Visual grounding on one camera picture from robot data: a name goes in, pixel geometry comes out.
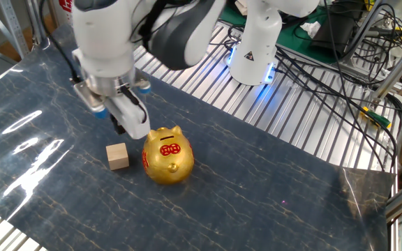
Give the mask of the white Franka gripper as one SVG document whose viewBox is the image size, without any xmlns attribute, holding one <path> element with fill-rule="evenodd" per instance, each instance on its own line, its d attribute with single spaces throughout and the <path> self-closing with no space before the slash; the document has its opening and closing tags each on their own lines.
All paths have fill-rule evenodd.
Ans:
<svg viewBox="0 0 402 251">
<path fill-rule="evenodd" d="M 105 106 L 118 135 L 127 133 L 132 139 L 141 139 L 149 133 L 148 111 L 133 92 L 108 97 Z"/>
</svg>

